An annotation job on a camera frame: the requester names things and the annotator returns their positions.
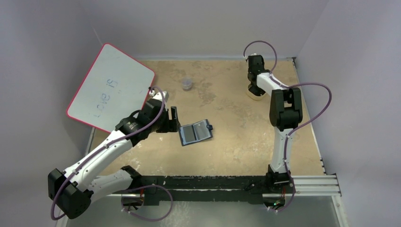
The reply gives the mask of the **black credit card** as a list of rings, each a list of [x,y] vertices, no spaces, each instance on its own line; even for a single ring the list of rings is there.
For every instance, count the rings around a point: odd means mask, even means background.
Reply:
[[[194,124],[194,130],[197,140],[206,140],[212,136],[205,121]]]
[[[189,144],[196,140],[196,134],[192,125],[183,126],[182,131],[184,144]]]

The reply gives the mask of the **blue leather card holder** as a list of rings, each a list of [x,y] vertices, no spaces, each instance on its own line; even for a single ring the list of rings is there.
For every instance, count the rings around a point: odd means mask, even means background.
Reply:
[[[213,126],[208,119],[181,126],[179,128],[180,141],[182,146],[188,146],[213,137]]]

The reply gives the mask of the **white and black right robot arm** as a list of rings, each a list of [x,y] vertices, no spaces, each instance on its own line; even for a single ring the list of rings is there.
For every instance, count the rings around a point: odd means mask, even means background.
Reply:
[[[290,183],[290,154],[293,130],[303,120],[301,91],[279,81],[271,70],[265,69],[264,58],[259,54],[247,57],[249,96],[253,99],[270,96],[269,119],[274,128],[274,148],[268,165],[265,185],[270,192],[278,192]]]

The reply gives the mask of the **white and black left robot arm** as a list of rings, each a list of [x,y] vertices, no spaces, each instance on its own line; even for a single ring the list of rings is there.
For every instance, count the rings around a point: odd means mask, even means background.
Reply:
[[[151,98],[141,110],[122,119],[109,136],[80,161],[61,171],[48,174],[48,194],[52,200],[51,219],[56,207],[70,219],[79,217],[96,200],[119,191],[136,193],[143,188],[141,174],[130,166],[124,166],[107,176],[100,173],[116,158],[148,138],[153,132],[177,132],[180,126],[177,109],[167,108],[169,94],[152,87]]]

